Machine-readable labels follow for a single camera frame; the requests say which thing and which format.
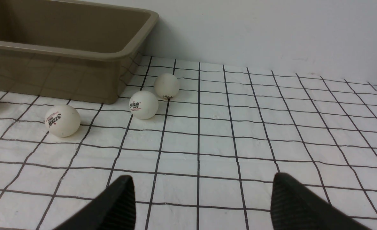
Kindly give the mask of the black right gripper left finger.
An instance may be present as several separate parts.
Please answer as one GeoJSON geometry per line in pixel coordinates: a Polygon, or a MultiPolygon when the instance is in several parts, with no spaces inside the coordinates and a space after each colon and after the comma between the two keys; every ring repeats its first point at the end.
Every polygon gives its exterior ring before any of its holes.
{"type": "Polygon", "coordinates": [[[135,225],[135,186],[131,176],[123,175],[55,229],[133,230],[135,225]]]}

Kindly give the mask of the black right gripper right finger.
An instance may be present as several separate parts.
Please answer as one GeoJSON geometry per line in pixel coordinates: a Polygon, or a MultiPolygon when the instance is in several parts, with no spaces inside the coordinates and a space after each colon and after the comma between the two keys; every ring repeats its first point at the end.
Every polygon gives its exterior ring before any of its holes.
{"type": "Polygon", "coordinates": [[[275,230],[368,230],[287,173],[276,173],[271,196],[275,230]]]}

